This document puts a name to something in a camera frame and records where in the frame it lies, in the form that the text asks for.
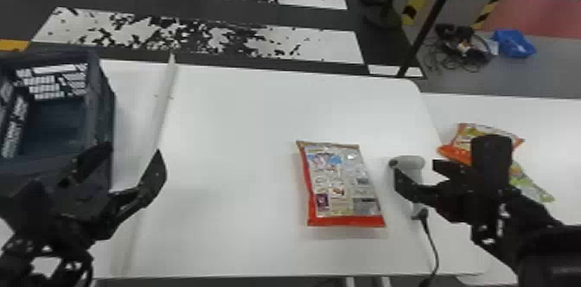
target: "gray floor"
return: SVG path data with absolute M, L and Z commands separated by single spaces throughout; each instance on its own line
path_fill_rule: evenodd
M 415 38 L 416 28 L 407 28 Z M 489 38 L 490 33 L 480 33 Z M 479 73 L 464 70 L 426 70 L 427 48 L 418 59 L 428 80 L 415 80 L 422 92 L 501 95 L 534 98 L 581 99 L 581 40 L 528 36 L 538 53 L 527 59 L 495 57 Z

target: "plastic basket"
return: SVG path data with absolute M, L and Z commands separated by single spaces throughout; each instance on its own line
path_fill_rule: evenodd
M 0 179 L 50 180 L 80 152 L 113 143 L 114 110 L 115 94 L 94 53 L 0 59 Z

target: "red snack bag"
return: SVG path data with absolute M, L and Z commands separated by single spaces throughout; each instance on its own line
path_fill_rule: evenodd
M 458 132 L 452 141 L 440 146 L 437 151 L 449 159 L 470 165 L 470 141 L 479 136 L 496 134 L 510 137 L 513 141 L 513 150 L 520 146 L 525 140 L 507 131 L 502 131 L 493 127 L 481 124 L 458 124 Z
M 383 227 L 358 145 L 297 141 L 309 190 L 309 226 Z

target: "white table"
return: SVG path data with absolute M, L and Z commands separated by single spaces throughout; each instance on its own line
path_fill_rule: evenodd
M 581 101 L 524 99 L 456 94 L 423 94 L 443 142 L 456 134 L 457 123 L 487 124 L 525 139 L 514 159 L 541 187 L 557 199 L 547 205 L 566 224 L 580 224 L 576 193 L 581 191 L 581 163 L 574 150 L 581 146 Z M 492 258 L 482 275 L 460 277 L 465 284 L 516 284 L 516 276 Z
M 359 144 L 387 227 L 307 227 L 297 139 Z M 180 66 L 160 145 L 169 180 L 144 212 L 126 276 L 426 274 L 431 249 L 387 162 L 432 159 L 439 144 L 410 81 Z M 488 268 L 466 226 L 435 212 L 430 223 L 441 273 Z

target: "chip bag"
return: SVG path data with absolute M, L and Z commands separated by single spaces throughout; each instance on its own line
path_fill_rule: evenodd
M 309 226 L 386 225 L 358 145 L 297 141 L 309 191 Z
M 524 139 L 517 137 L 515 134 L 488 127 L 486 125 L 459 124 L 458 132 L 454 139 L 452 139 L 450 143 L 440 146 L 437 151 L 449 159 L 470 165 L 472 164 L 470 156 L 470 141 L 475 137 L 491 134 L 510 137 L 513 141 L 513 150 L 525 141 Z
M 510 185 L 519 189 L 528 199 L 537 201 L 538 203 L 555 201 L 555 198 L 546 192 L 546 190 L 539 187 L 516 161 L 513 161 L 513 164 L 508 170 L 510 172 Z

